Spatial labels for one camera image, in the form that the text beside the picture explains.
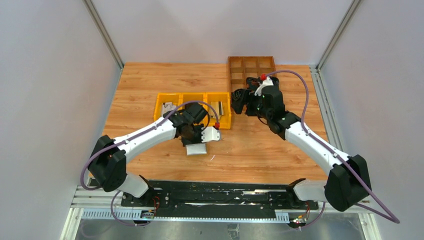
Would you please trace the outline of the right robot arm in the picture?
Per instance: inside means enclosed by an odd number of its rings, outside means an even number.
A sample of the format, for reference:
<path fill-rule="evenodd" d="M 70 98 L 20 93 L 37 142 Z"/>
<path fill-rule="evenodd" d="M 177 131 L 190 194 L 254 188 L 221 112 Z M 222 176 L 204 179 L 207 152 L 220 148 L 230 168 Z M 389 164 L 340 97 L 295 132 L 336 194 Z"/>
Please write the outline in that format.
<path fill-rule="evenodd" d="M 370 195 L 371 181 L 366 160 L 350 156 L 332 146 L 306 126 L 296 114 L 286 110 L 282 92 L 266 86 L 261 93 L 241 88 L 231 94 L 236 114 L 265 119 L 268 128 L 283 140 L 297 146 L 314 160 L 327 180 L 298 179 L 288 186 L 293 202 L 320 201 L 344 212 Z"/>

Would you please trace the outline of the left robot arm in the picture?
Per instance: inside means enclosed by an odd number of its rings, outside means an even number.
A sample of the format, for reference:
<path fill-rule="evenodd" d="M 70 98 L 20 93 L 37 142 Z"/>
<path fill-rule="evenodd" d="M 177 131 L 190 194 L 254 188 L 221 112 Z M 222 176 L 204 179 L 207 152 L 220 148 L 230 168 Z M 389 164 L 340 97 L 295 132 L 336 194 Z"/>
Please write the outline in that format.
<path fill-rule="evenodd" d="M 206 107 L 203 101 L 188 101 L 132 133 L 116 138 L 100 137 L 81 177 L 91 173 L 105 192 L 119 190 L 140 201 L 142 206 L 157 202 L 154 188 L 144 177 L 128 172 L 127 164 L 146 150 L 177 138 L 181 138 L 188 155 L 205 153 L 207 143 L 221 139 L 218 122 L 213 126 L 201 123 L 209 116 Z"/>

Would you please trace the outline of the yellow leather card holder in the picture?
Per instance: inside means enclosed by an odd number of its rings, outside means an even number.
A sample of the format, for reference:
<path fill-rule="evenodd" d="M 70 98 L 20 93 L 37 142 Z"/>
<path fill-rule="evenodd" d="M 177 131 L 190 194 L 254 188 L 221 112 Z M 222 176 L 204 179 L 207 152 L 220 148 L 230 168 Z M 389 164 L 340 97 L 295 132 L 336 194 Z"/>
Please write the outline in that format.
<path fill-rule="evenodd" d="M 188 156 L 196 156 L 196 155 L 205 155 L 207 154 L 207 144 L 206 143 L 196 143 L 186 145 L 186 154 Z"/>

